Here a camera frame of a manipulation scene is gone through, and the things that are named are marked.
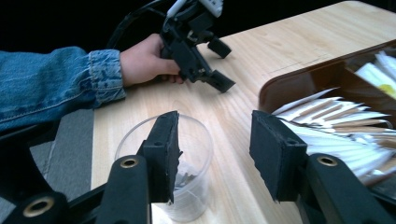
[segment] blue denim jacket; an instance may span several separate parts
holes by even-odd
[[[120,52],[77,47],[50,54],[0,51],[0,132],[60,119],[125,96]]]

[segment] wooden table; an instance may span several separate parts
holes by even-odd
[[[214,140],[211,202],[194,223],[301,223],[294,203],[274,203],[250,158],[252,110],[263,84],[310,65],[396,39],[396,14],[346,1],[222,40],[226,59],[200,46],[212,69],[234,80],[226,93],[209,85],[150,82],[124,101],[95,110],[92,188],[106,183],[122,137],[144,119],[172,110],[200,120]]]

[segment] human hand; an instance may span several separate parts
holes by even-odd
[[[153,34],[120,53],[120,66],[124,87],[146,82],[158,75],[171,82],[183,83],[178,75],[180,68],[174,60],[162,59],[163,41]]]

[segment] transparent cup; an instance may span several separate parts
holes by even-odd
[[[116,159],[135,155],[159,116],[146,119],[129,131],[121,140]],[[168,217],[178,222],[190,222],[207,208],[209,178],[207,169],[213,157],[212,138],[203,123],[185,115],[178,119],[179,158],[174,190],[174,203],[155,203]]]

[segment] brown container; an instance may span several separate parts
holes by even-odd
[[[346,101],[365,103],[373,111],[389,114],[384,119],[396,127],[396,100],[354,73],[373,63],[381,50],[396,57],[396,40],[272,78],[262,86],[259,109],[272,113],[282,105],[338,87],[323,97],[341,96]]]

